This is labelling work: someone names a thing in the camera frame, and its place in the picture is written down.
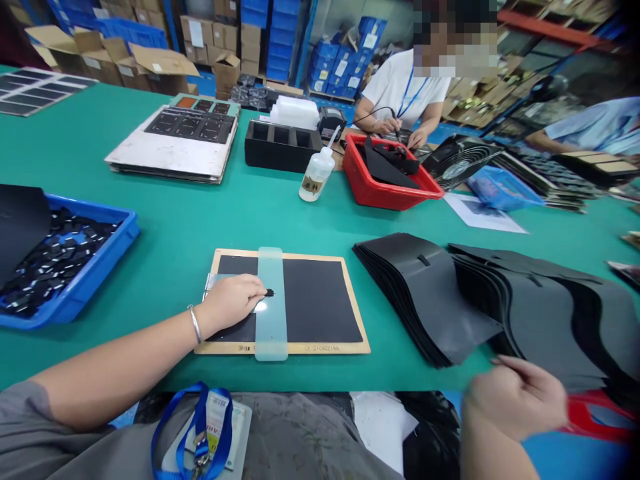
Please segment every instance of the bangle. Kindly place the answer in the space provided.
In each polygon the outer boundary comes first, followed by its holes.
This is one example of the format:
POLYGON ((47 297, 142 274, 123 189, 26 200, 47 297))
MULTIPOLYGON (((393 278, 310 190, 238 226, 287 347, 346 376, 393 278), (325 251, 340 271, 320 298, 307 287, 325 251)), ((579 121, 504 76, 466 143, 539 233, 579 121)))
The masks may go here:
POLYGON ((200 327, 198 327, 198 319, 195 318, 195 312, 193 311, 193 305, 187 306, 189 311, 191 312, 191 321, 193 322, 193 328, 195 330, 195 335, 198 337, 198 343, 202 343, 202 335, 200 335, 200 327))

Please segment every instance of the green table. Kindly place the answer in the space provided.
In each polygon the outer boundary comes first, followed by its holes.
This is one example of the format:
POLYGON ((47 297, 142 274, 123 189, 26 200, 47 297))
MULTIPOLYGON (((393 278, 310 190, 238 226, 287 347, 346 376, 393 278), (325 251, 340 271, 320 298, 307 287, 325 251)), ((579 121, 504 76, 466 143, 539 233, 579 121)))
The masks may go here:
POLYGON ((306 203, 297 194, 302 175, 245 164, 244 135, 257 117, 247 111, 222 185, 112 173, 103 161, 107 154, 168 101, 100 84, 27 119, 0 115, 0 181, 134 210, 142 230, 74 322, 37 331, 0 329, 0 389, 197 303, 216 248, 272 246, 344 257, 371 354, 300 355, 273 364, 250 356, 190 354, 161 387, 204 380, 232 391, 462 389, 489 368, 487 346, 460 367, 428 366, 352 253, 358 241, 408 232, 440 245, 512 249, 608 279, 615 277, 605 260, 638 263, 638 252, 619 236, 637 230, 640 217, 628 203, 610 198, 592 202, 588 215, 545 208, 515 212, 530 235, 469 228, 444 201, 406 212, 361 207, 343 173, 333 174, 316 203, 306 203))

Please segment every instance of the gray shirt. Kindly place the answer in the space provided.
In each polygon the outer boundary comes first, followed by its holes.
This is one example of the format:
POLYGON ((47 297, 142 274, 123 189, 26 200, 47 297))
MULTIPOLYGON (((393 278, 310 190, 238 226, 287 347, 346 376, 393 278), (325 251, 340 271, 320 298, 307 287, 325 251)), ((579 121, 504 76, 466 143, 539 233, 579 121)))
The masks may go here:
MULTIPOLYGON (((353 422, 302 394, 235 394, 253 410, 243 480, 401 479, 370 453, 353 422)), ((193 412, 184 399, 160 436, 155 465, 193 412)), ((76 433, 57 423, 46 390, 32 382, 0 393, 0 480, 152 480, 157 424, 76 433)))

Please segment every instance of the electric fan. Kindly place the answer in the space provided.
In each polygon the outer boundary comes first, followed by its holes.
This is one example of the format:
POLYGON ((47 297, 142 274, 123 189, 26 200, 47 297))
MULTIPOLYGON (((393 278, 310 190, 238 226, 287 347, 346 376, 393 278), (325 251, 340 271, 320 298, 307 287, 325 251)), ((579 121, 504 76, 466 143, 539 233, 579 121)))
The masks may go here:
POLYGON ((452 135, 428 156, 422 166, 442 190, 450 191, 502 151, 502 147, 490 145, 479 138, 452 135))

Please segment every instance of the red basket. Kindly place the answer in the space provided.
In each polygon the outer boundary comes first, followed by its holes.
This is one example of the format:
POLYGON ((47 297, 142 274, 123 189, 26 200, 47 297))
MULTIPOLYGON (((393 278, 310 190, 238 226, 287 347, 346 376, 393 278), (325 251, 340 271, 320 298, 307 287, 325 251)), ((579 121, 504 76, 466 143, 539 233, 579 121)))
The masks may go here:
MULTIPOLYGON (((366 139, 365 135, 347 134, 347 148, 342 161, 342 167, 349 179, 356 203, 390 210, 408 210, 424 200, 441 199, 445 196, 444 190, 422 165, 418 173, 409 175, 409 178, 420 186, 420 190, 398 187, 374 180, 360 157, 358 148, 356 148, 356 145, 364 145, 366 139)), ((372 138, 372 140, 374 146, 388 145, 389 147, 405 148, 401 143, 394 141, 376 138, 372 138)), ((415 160, 413 154, 408 150, 407 157, 415 160)))

